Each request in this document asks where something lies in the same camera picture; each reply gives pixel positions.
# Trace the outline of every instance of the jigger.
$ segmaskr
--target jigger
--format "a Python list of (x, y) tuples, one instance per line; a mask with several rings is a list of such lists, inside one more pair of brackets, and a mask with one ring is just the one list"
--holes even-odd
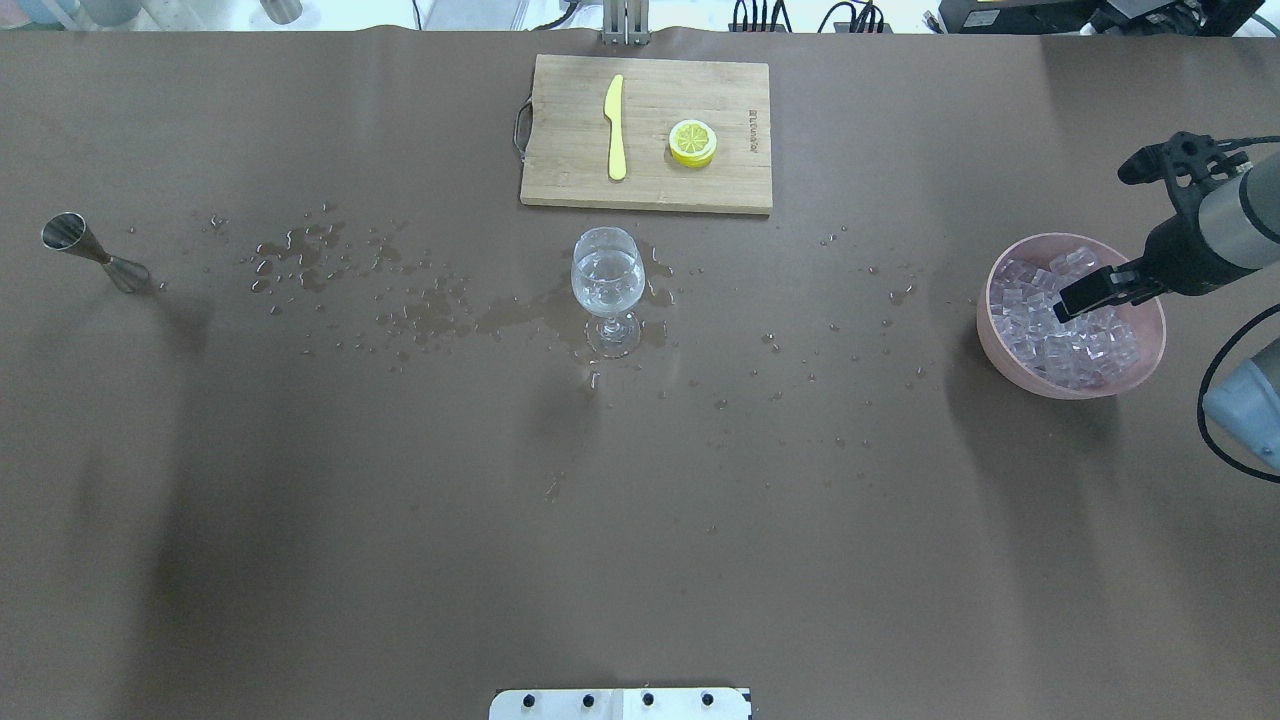
[(45, 229), (40, 232), (40, 240), (50, 250), (93, 260), (102, 265), (106, 277), (111, 278), (120, 292), (138, 292), (151, 284), (150, 270), (102, 250), (79, 213), (63, 213), (45, 223)]

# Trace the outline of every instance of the knife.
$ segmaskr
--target knife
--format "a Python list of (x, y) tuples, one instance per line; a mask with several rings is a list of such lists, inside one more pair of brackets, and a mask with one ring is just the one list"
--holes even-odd
[(627, 156), (622, 151), (622, 76), (613, 76), (604, 94), (604, 117), (609, 118), (609, 179), (627, 177)]

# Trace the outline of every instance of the wooden cutting board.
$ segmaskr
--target wooden cutting board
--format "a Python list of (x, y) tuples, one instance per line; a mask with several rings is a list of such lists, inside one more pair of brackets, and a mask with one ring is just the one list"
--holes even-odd
[[(609, 179), (604, 94), (622, 74), (627, 177)], [(520, 200), (526, 205), (746, 213), (773, 210), (769, 67), (539, 55), (532, 127)], [(717, 136), (716, 159), (686, 168), (667, 151), (671, 128), (703, 120)]]

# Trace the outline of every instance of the brown table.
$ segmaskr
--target brown table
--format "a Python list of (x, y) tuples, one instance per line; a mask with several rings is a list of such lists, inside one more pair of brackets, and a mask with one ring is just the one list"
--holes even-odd
[[(997, 375), (966, 302), (1032, 233), (1138, 254), (1169, 201), (1115, 168), (1274, 132), (1280, 42), (662, 32), (631, 53), (771, 64), (773, 215), (524, 208), (534, 56), (596, 42), (0, 36), (0, 715), (644, 683), (762, 719), (1280, 714), (1280, 493), (1193, 418), (1275, 272), (1167, 299), (1157, 373), (1076, 404)], [(165, 291), (40, 247), (68, 209)], [(394, 252), (251, 292), (308, 223), (343, 224), (325, 273)], [(598, 224), (657, 292), (590, 365), (566, 252)], [(448, 310), (389, 334), (424, 292)]]

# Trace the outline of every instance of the lemon half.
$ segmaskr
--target lemon half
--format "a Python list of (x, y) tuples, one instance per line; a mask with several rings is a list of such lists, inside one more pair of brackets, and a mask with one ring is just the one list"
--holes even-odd
[(671, 156), (687, 168), (703, 168), (716, 155), (716, 131), (701, 120), (680, 120), (667, 136)]

